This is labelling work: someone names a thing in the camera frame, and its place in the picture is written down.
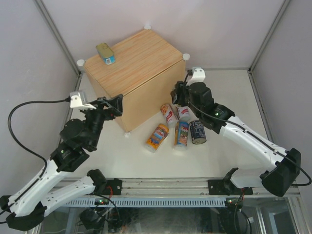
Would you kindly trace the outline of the dark navy cylindrical can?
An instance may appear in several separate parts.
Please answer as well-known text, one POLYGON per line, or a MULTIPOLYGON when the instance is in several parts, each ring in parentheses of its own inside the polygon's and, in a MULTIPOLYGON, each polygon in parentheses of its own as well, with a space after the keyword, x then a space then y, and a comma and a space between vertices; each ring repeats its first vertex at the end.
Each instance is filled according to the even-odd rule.
POLYGON ((204 126, 199 120, 190 122, 190 133, 192 138, 192 144, 199 145, 207 141, 204 126))

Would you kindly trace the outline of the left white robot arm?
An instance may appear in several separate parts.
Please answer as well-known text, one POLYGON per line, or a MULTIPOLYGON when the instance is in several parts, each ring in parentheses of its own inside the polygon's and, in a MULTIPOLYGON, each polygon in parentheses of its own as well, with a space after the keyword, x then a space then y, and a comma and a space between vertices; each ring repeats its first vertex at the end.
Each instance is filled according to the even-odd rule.
POLYGON ((49 159, 35 154, 44 161, 44 167, 14 195, 0 198, 2 212, 8 212, 5 224, 11 229, 28 231, 38 226, 51 212, 83 195, 101 195, 107 189, 107 179, 99 169, 90 170, 78 181, 56 191, 52 188, 73 173, 97 150, 105 121, 122 116, 123 95, 99 97, 88 102, 83 91, 71 92, 60 102, 85 115, 84 120, 71 119, 60 132, 62 142, 49 159))

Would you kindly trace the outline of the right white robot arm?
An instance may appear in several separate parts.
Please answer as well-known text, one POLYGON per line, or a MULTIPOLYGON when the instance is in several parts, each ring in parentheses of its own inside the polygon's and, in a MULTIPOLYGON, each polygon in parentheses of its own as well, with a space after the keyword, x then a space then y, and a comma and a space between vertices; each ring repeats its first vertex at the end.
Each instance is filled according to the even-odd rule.
POLYGON ((233 168, 224 189, 234 195, 241 188, 263 186, 271 194, 283 197, 301 171, 301 153, 287 150, 263 138, 249 128, 235 113, 218 104, 203 82, 186 85, 178 81, 171 91, 173 104, 188 106, 209 130, 235 142, 261 163, 257 170, 233 168))

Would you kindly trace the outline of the gold rectangular tin can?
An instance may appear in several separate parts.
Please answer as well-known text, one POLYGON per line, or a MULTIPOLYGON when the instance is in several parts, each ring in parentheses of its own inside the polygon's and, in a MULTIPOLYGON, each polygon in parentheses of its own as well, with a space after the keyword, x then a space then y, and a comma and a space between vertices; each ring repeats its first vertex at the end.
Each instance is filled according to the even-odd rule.
POLYGON ((96 46, 96 50, 106 65, 115 63, 115 54, 108 44, 100 43, 96 46))

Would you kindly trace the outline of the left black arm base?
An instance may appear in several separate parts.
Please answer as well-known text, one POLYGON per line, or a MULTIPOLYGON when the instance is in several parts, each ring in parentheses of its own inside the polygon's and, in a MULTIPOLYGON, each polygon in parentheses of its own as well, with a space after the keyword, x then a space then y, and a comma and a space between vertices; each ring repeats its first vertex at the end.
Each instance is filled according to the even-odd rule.
POLYGON ((91 194, 100 194, 100 195, 121 195, 122 191, 122 183, 123 181, 121 179, 107 179, 107 183, 105 188, 102 189, 94 189, 94 191, 91 192, 91 194))

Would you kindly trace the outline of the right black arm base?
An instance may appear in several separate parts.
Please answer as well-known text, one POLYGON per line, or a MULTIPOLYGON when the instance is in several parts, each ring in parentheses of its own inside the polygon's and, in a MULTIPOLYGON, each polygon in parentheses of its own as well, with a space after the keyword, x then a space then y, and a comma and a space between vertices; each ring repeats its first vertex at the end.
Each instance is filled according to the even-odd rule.
POLYGON ((246 195, 253 195, 252 188, 238 188, 231 181, 223 179, 208 180, 209 195, 241 195, 245 192, 246 195))

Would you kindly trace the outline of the orange yellow cylindrical can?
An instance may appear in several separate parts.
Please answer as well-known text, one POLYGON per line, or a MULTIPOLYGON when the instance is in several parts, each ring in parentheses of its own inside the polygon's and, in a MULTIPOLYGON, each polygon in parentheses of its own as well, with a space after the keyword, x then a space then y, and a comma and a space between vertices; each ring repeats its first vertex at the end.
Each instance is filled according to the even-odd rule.
POLYGON ((159 124, 147 139, 145 146, 150 152, 156 152, 168 134, 169 128, 164 124, 159 124))

